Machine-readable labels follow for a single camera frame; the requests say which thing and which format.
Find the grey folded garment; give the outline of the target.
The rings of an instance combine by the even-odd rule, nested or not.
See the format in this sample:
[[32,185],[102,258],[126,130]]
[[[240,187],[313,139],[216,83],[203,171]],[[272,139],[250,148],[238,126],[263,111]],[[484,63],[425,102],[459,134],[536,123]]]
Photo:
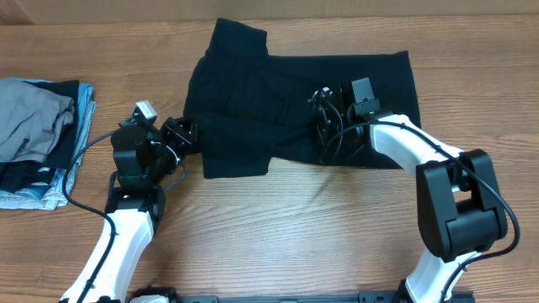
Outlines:
[[43,162],[74,122],[74,100],[14,78],[1,80],[1,161]]

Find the black t-shirt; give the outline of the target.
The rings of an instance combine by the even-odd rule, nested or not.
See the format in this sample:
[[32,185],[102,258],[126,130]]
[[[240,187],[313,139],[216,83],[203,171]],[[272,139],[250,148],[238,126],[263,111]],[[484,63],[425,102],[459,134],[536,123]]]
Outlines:
[[316,115],[307,102],[319,88],[369,78],[383,107],[420,123],[407,51],[390,55],[272,56],[267,34],[218,19],[189,82],[184,117],[198,126],[205,178],[265,175],[270,159],[317,164]]

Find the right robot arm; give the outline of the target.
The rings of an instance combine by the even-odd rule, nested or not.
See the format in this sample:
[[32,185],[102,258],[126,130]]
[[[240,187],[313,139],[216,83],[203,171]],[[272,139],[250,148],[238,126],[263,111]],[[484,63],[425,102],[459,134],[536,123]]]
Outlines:
[[383,108],[369,79],[346,82],[338,92],[318,89],[308,100],[320,161],[361,149],[390,158],[415,179],[419,234],[425,246],[414,271],[397,290],[364,291],[361,302],[472,302],[453,288],[467,267],[491,258],[508,231],[492,160],[482,150],[448,146],[405,114]]

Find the black folded garment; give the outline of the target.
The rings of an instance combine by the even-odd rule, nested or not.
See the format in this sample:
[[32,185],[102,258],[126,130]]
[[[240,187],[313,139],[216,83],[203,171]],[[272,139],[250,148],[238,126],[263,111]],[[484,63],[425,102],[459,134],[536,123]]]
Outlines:
[[55,173],[65,169],[73,156],[77,136],[79,117],[78,89],[79,81],[65,82],[29,82],[26,83],[62,97],[73,99],[74,116],[70,125],[64,126],[59,141],[43,163],[22,161],[1,163],[1,190],[15,193],[21,189],[37,191],[41,187],[49,187]]

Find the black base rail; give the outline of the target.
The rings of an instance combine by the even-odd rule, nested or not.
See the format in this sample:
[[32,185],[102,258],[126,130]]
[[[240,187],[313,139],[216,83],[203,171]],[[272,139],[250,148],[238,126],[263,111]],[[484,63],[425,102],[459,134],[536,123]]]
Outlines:
[[219,298],[215,295],[180,296],[174,287],[151,287],[137,290],[129,303],[398,303],[408,302],[399,291],[361,291],[357,295],[251,296]]

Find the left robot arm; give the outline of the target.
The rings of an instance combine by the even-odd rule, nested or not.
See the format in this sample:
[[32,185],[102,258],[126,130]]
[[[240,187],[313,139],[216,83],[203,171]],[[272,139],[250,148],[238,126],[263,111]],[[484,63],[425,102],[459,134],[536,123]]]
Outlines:
[[107,134],[116,169],[109,178],[105,207],[98,213],[104,227],[61,301],[125,301],[139,259],[163,219],[162,181],[185,167],[184,158],[197,136],[197,124],[184,118],[169,118],[161,128],[145,118],[131,118]]

